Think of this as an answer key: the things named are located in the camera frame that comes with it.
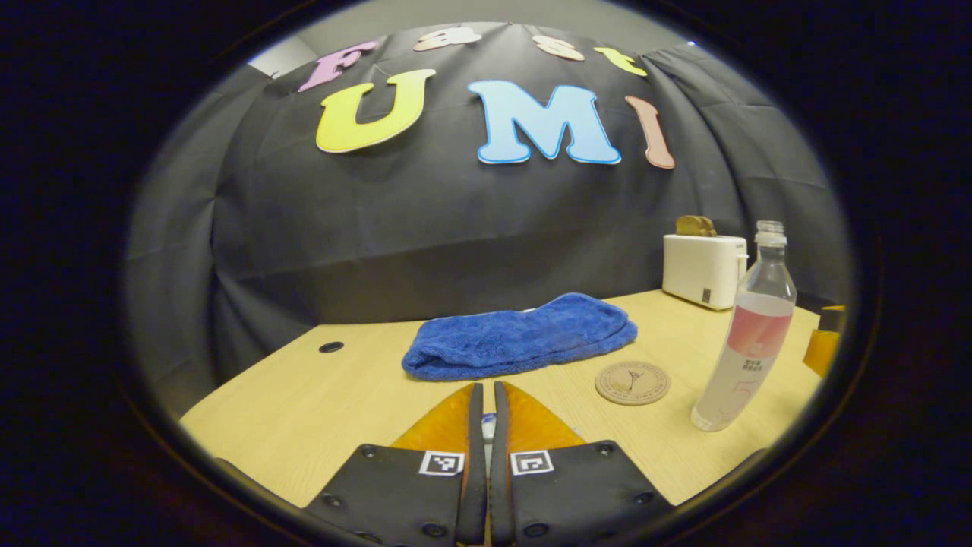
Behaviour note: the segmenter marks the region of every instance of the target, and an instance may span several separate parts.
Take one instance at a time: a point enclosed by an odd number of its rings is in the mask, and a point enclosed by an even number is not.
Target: plastic water bottle
[[[692,409],[703,431],[729,426],[773,368],[793,318],[796,287],[784,262],[782,222],[756,223],[756,263],[736,289],[736,304],[715,370]]]

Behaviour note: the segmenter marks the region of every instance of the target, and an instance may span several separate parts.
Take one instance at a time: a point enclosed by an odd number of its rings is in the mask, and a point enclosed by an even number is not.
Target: black fabric
[[[646,58],[691,100],[712,131],[749,220],[746,239],[752,241],[756,220],[783,222],[797,305],[819,311],[820,306],[846,303],[851,291],[848,228],[831,183],[799,129],[763,92],[704,50],[686,45]]]
[[[417,53],[419,36],[452,25],[376,38],[331,82],[296,92],[314,63],[257,78],[215,106],[204,101],[177,130],[148,177],[128,259],[135,338],[176,412],[317,324],[657,289],[662,236],[683,214],[749,240],[756,220],[782,220],[801,296],[840,301],[846,251],[824,173],[792,123],[728,66],[690,46],[621,50],[648,72],[639,77],[593,52],[609,46],[599,41],[464,25],[482,39]],[[541,51],[537,34],[569,41],[587,60]],[[325,97],[371,82],[358,121],[374,121],[394,101],[388,77],[422,68],[436,74],[411,128],[347,154],[317,148]],[[564,150],[568,138],[547,160],[522,131],[529,160],[480,162],[486,122],[467,85],[491,79],[541,103],[559,85],[593,91],[621,163],[578,163]],[[658,109],[674,169],[645,160],[625,95]]]
[[[213,202],[229,140],[268,81],[247,65],[202,97],[159,151],[133,207],[129,334],[147,380],[177,415],[226,380],[211,344]]]

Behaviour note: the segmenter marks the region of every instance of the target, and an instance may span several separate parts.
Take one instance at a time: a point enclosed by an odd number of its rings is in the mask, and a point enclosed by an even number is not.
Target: pink label
[[[736,307],[729,329],[729,341],[733,350],[755,359],[772,357],[780,352],[786,330],[793,315],[774,316],[753,313]]]

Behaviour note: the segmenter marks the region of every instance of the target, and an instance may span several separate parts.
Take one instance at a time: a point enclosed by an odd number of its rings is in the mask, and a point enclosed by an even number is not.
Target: foam letter
[[[549,36],[534,36],[537,47],[545,52],[570,60],[584,60],[584,55],[570,43]]]
[[[589,164],[617,164],[621,153],[608,141],[594,93],[574,86],[557,86],[546,107],[516,84],[488,80],[469,84],[486,112],[486,145],[478,152],[486,164],[515,164],[530,158],[530,148],[516,138],[518,125],[549,160],[557,157],[564,130],[571,130],[567,155]]]
[[[482,36],[472,32],[472,29],[467,26],[454,26],[426,34],[419,38],[419,41],[416,42],[415,47],[412,49],[416,52],[427,52],[428,50],[434,50],[451,44],[468,44],[480,38]]]
[[[658,124],[658,110],[650,103],[637,97],[626,96],[624,100],[638,113],[638,119],[642,122],[644,140],[648,147],[644,149],[644,156],[648,162],[656,167],[671,169],[675,167],[675,158],[669,154],[668,146],[665,144],[665,135],[662,134],[662,127]]]
[[[341,50],[317,59],[317,68],[314,69],[314,73],[310,75],[303,86],[297,89],[297,92],[307,91],[337,78],[341,75],[341,71],[337,69],[338,66],[350,68],[352,64],[358,62],[362,52],[373,50],[377,45],[377,42],[364,42],[347,50]]]
[[[620,68],[621,70],[625,70],[632,74],[638,74],[639,76],[648,75],[647,72],[634,65],[634,59],[628,57],[618,50],[613,50],[611,48],[594,48],[594,51],[604,54],[607,57],[607,60],[611,61],[614,66]]]
[[[408,129],[422,114],[425,102],[425,81],[435,71],[431,68],[402,72],[388,79],[397,86],[392,111],[381,120],[358,124],[355,116],[362,95],[373,84],[360,84],[341,90],[321,102],[324,114],[317,125],[317,146],[325,152],[341,154],[365,146],[378,144]]]

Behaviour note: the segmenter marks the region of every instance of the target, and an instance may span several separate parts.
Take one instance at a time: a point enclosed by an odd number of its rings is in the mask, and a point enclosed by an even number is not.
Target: bread slice
[[[680,216],[675,221],[677,236],[715,237],[715,226],[708,217],[697,215]]]

